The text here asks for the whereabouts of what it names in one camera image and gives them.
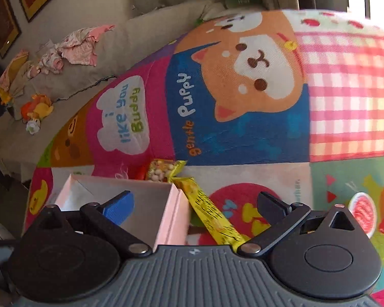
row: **pink box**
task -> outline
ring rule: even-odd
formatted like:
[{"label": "pink box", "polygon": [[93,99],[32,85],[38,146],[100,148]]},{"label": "pink box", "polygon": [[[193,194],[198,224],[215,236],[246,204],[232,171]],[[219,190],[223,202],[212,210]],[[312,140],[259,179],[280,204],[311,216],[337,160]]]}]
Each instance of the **pink box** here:
[{"label": "pink box", "polygon": [[124,190],[134,195],[134,209],[121,227],[156,249],[158,245],[184,245],[190,206],[174,184],[141,180],[70,175],[54,203],[62,211],[78,210],[89,202],[103,204]]}]

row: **round red and white label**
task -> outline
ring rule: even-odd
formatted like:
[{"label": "round red and white label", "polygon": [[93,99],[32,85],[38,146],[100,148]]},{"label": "round red and white label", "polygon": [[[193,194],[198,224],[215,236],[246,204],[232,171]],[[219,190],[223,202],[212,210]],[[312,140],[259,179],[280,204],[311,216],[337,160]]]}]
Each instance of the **round red and white label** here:
[{"label": "round red and white label", "polygon": [[377,225],[377,209],[373,199],[360,192],[353,196],[348,209],[369,238],[373,236]]}]

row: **silver screw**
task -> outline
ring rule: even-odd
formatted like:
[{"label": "silver screw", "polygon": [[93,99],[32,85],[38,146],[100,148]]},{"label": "silver screw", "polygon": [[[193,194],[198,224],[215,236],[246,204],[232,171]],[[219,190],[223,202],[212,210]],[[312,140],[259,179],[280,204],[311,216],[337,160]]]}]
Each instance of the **silver screw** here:
[{"label": "silver screw", "polygon": [[240,249],[246,254],[256,254],[262,250],[262,247],[257,244],[243,244]]},{"label": "silver screw", "polygon": [[133,254],[144,254],[149,250],[149,247],[146,244],[132,244],[128,249]]}]

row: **pink plaid pattern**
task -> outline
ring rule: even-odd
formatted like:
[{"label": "pink plaid pattern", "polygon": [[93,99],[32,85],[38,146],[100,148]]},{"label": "pink plaid pattern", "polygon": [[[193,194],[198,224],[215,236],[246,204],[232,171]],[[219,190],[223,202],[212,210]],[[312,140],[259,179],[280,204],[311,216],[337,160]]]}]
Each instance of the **pink plaid pattern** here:
[{"label": "pink plaid pattern", "polygon": [[384,38],[297,33],[310,94],[310,161],[384,156]]}]

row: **pink triangle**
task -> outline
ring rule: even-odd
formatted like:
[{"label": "pink triangle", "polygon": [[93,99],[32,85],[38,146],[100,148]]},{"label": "pink triangle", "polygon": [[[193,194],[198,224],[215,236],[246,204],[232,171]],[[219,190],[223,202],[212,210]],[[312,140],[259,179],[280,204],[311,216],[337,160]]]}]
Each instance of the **pink triangle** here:
[{"label": "pink triangle", "polygon": [[336,194],[327,191],[327,203],[332,203],[337,198]]},{"label": "pink triangle", "polygon": [[334,179],[330,174],[326,174],[326,183],[328,186],[330,186],[335,181],[336,179]]}]

